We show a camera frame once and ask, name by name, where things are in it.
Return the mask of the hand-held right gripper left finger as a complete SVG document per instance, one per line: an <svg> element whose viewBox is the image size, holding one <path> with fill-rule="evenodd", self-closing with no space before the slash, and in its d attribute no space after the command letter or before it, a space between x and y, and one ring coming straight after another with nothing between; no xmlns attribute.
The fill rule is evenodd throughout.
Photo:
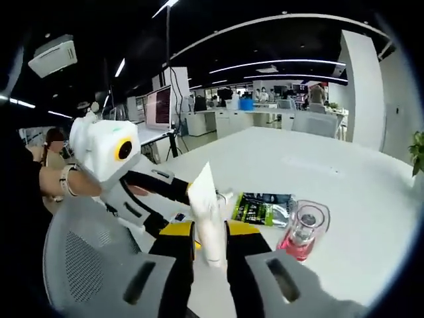
<svg viewBox="0 0 424 318"><path fill-rule="evenodd" d="M120 256L110 317L185 317L194 281L195 223L170 223L148 252Z"/></svg>

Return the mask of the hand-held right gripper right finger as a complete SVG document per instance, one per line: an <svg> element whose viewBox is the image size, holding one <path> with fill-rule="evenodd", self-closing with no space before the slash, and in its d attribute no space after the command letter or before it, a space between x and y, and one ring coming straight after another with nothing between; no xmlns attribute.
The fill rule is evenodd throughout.
<svg viewBox="0 0 424 318"><path fill-rule="evenodd" d="M238 317L362 317L366 308L337 300L285 250L271 250L248 223L227 222L227 281Z"/></svg>

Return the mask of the person's left hand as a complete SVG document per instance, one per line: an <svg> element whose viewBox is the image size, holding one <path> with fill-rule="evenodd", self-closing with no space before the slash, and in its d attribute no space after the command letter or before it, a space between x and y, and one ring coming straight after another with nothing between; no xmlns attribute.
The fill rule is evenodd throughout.
<svg viewBox="0 0 424 318"><path fill-rule="evenodd" d="M68 174L69 189L75 195L99 197L102 189L100 185L89 178L85 173L71 170Z"/></svg>

